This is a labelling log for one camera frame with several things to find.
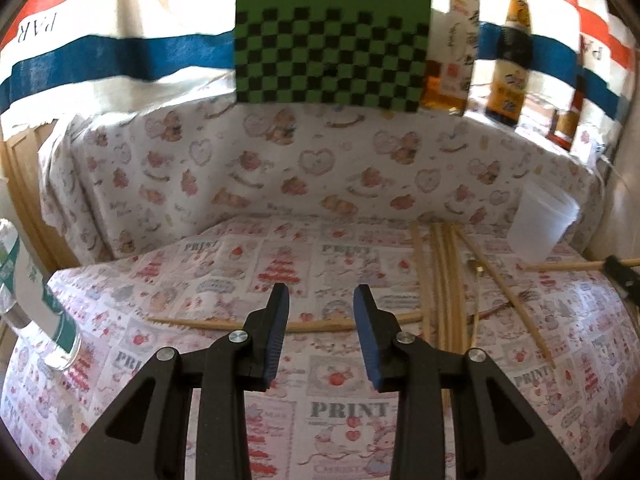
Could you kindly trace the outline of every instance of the wooden panel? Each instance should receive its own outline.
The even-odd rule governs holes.
[[[52,126],[26,130],[0,146],[0,159],[8,179],[12,202],[34,250],[49,272],[77,267],[78,259],[64,238],[46,225],[40,212],[38,149],[49,137]]]

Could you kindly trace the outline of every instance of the bottle label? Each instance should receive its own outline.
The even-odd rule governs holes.
[[[0,266],[0,282],[53,342],[65,352],[72,351],[76,322],[54,297],[29,253],[22,249],[20,238]]]
[[[479,0],[450,0],[447,47],[440,74],[442,95],[467,98],[478,57],[479,13]]]
[[[511,0],[505,25],[522,28],[526,32],[531,31],[531,16],[529,15],[529,4],[523,0]]]
[[[517,121],[524,104],[528,78],[529,72],[520,65],[503,59],[497,60],[486,107]]]

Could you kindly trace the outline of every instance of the white paper cup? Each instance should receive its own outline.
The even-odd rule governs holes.
[[[531,175],[524,183],[507,241],[516,255],[527,263],[543,262],[579,213],[580,205],[574,197],[543,178]]]

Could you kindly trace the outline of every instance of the fabric backdrop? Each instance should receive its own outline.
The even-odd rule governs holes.
[[[475,84],[491,79],[509,0],[481,1]],[[432,39],[442,37],[433,0]],[[232,68],[235,0],[29,0],[0,42],[0,113],[5,135],[62,112],[134,111]],[[615,119],[632,59],[630,34],[609,19],[606,0],[529,0],[534,60],[529,91],[568,109],[579,35],[602,55],[587,66],[592,114]],[[438,59],[431,41],[430,59]]]

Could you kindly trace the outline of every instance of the table surface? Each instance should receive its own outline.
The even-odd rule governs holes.
[[[516,292],[531,289],[527,310],[557,368],[542,359],[513,309],[481,322],[478,346],[540,414],[583,478],[594,478],[608,460],[626,385],[640,368],[640,345],[622,302],[600,272],[526,274],[504,229],[468,226],[467,232]],[[424,234],[428,242],[427,228]],[[466,261],[466,247],[458,249]],[[430,264],[429,243],[425,250]],[[552,254],[577,257],[564,243]],[[473,283],[470,274],[464,279]],[[71,368],[55,372],[19,341],[0,416],[31,463],[52,479],[155,350],[193,351],[222,335],[153,324],[146,315],[243,320],[264,306],[274,282],[290,286],[292,320],[351,317],[359,283],[370,285],[381,308],[408,312],[418,303],[405,224],[235,218],[142,256],[56,273],[50,285],[81,328],[81,352]],[[467,285],[465,293],[471,313],[475,288]],[[504,300],[491,278],[481,279],[482,310]],[[418,324],[406,329],[421,332]],[[187,478],[193,477],[198,397],[196,391]],[[287,335],[271,389],[245,395],[253,478],[386,478],[397,399],[367,381],[356,333]],[[446,428],[447,475],[454,478],[450,419]]]

